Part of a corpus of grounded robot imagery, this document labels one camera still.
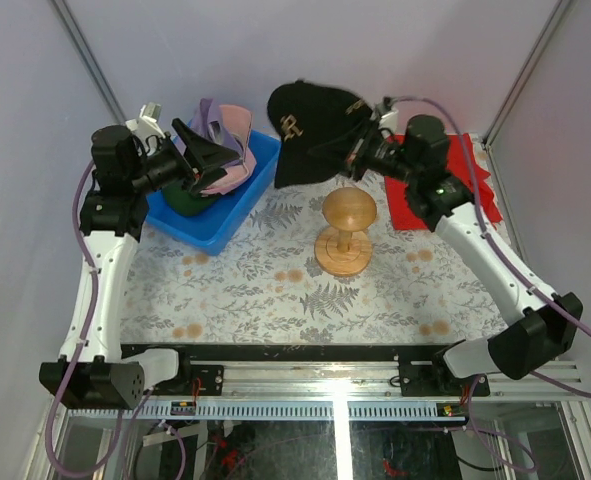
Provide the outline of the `black baseball cap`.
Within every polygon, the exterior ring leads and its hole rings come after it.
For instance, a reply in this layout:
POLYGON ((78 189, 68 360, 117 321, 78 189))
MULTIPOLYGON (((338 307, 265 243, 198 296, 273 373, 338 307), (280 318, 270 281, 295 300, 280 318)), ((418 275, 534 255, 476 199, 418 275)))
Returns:
POLYGON ((274 187, 323 183, 345 169, 345 159, 315 158, 308 150, 332 139, 356 135, 373 110, 358 95, 337 87, 297 80, 277 87, 267 115, 281 140, 274 187))

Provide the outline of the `wooden hat stand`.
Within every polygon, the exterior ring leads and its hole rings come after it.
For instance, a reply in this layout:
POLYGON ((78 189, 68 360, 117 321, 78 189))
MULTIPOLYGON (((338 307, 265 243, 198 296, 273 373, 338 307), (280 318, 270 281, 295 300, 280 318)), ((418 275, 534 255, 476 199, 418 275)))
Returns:
POLYGON ((314 253, 319 266, 335 277, 360 274, 373 254, 366 230, 377 217, 374 199, 355 187, 339 188, 325 198, 322 214, 328 227, 315 241, 314 253))

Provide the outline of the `red cloth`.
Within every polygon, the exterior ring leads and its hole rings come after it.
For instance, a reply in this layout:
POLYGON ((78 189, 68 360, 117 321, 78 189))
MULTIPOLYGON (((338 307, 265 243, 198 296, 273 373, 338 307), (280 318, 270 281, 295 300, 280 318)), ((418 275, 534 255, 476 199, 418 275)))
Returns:
MULTIPOLYGON (((494 191, 489 183, 491 174, 477 162, 471 136, 465 133, 463 137, 464 145, 461 145, 457 135, 449 135, 451 144, 447 155, 447 169, 450 176, 445 185, 444 193, 440 197, 444 197, 450 202, 453 200, 474 202, 473 182, 466 160, 466 155, 469 155, 473 162, 474 177, 478 184, 482 210, 490 222, 493 224, 500 223, 503 218, 496 204, 494 191)), ((407 202, 408 185, 389 177, 384 179, 384 185, 393 229, 396 231, 426 230, 427 226, 424 221, 414 213, 407 202)))

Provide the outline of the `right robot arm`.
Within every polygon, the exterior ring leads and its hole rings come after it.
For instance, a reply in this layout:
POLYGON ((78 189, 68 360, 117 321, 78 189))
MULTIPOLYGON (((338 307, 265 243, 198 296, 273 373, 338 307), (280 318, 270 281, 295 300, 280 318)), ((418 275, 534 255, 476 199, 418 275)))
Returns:
POLYGON ((364 120, 310 150, 352 178, 371 170, 404 182, 412 213, 461 257, 499 309, 503 331, 453 344, 431 369, 433 387, 447 395, 473 375, 500 372, 519 380, 534 373, 570 349, 583 313, 574 293, 558 294, 495 234, 473 191, 448 169, 449 147, 438 118, 416 115, 400 143, 364 120))

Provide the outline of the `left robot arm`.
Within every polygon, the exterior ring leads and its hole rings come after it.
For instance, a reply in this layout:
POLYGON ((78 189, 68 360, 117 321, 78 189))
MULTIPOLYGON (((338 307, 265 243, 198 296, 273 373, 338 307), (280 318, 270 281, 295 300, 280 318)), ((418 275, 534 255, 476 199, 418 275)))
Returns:
POLYGON ((161 383, 187 392, 193 369, 174 349, 122 355, 119 317, 128 272, 149 211, 149 194, 179 182, 199 192, 219 180, 238 153, 192 131, 180 119, 156 135, 153 153, 125 125, 91 136, 90 175, 95 186, 75 194, 73 220, 83 265, 73 318, 55 362, 40 366, 39 381, 68 409, 132 410, 161 383))

